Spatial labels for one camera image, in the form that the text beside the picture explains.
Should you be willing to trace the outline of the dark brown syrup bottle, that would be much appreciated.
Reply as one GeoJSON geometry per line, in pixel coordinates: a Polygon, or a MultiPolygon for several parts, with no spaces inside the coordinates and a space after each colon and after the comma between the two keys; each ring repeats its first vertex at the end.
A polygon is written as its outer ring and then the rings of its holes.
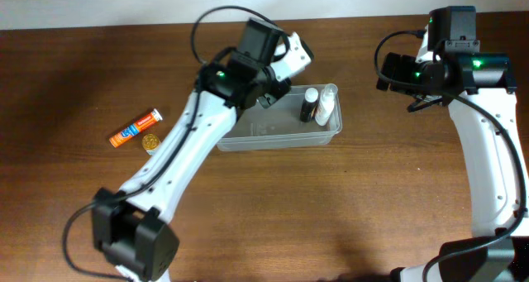
{"type": "Polygon", "coordinates": [[[303,103],[300,110],[299,119],[301,122],[310,122],[312,113],[317,105],[319,92],[315,88],[308,88],[305,91],[303,103]]]}

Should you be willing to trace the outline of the white calamine lotion bottle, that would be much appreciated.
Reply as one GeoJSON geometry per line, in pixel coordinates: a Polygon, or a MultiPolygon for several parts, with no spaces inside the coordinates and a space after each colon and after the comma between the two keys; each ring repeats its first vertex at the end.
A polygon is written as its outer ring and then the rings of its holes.
{"type": "Polygon", "coordinates": [[[337,92],[337,86],[327,84],[320,93],[317,109],[314,114],[314,120],[319,126],[325,126],[327,124],[336,105],[337,92]]]}

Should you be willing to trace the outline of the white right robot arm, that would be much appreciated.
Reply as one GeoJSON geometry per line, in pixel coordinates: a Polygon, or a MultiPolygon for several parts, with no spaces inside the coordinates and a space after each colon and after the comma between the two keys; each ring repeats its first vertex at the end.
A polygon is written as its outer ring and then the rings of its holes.
{"type": "Polygon", "coordinates": [[[471,237],[441,246],[423,265],[391,271],[393,281],[525,281],[528,278],[528,172],[520,144],[517,85],[507,55],[484,53],[476,10],[432,10],[416,56],[375,58],[377,89],[412,98],[409,112],[446,107],[464,152],[471,237]]]}

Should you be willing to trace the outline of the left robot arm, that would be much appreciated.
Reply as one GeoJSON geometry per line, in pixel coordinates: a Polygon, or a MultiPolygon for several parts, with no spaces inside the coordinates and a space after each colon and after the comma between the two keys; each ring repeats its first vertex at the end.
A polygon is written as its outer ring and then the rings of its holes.
{"type": "Polygon", "coordinates": [[[188,184],[245,110],[269,108],[314,58],[297,33],[251,18],[239,45],[198,71],[183,113],[148,162],[116,192],[93,197],[93,244],[125,281],[167,281],[179,247],[170,228],[188,184]]]}

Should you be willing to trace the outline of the clear plastic container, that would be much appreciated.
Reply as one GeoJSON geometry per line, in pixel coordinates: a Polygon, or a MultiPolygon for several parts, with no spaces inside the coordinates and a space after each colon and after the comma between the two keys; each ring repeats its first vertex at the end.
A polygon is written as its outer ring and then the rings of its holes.
{"type": "Polygon", "coordinates": [[[235,126],[218,143],[221,151],[271,150],[289,147],[322,146],[343,127],[340,99],[323,126],[299,119],[308,85],[293,86],[270,108],[260,104],[244,111],[235,126]]]}

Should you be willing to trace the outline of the gold lid balm jar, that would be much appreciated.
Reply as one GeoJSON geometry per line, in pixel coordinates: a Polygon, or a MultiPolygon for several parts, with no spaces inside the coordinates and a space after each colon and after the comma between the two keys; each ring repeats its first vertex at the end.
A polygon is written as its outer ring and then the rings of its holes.
{"type": "Polygon", "coordinates": [[[141,145],[145,152],[149,155],[153,155],[160,147],[161,141],[155,134],[146,134],[142,137],[141,145]]]}

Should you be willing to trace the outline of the orange vitamin tablet tube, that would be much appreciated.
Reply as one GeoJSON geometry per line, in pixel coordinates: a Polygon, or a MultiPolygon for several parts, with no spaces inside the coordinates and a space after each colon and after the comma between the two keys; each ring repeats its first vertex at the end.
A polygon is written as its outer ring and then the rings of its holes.
{"type": "Polygon", "coordinates": [[[108,140],[114,148],[117,148],[162,120],[163,117],[160,112],[157,109],[153,109],[145,116],[134,121],[132,124],[127,125],[120,132],[111,136],[108,140]]]}

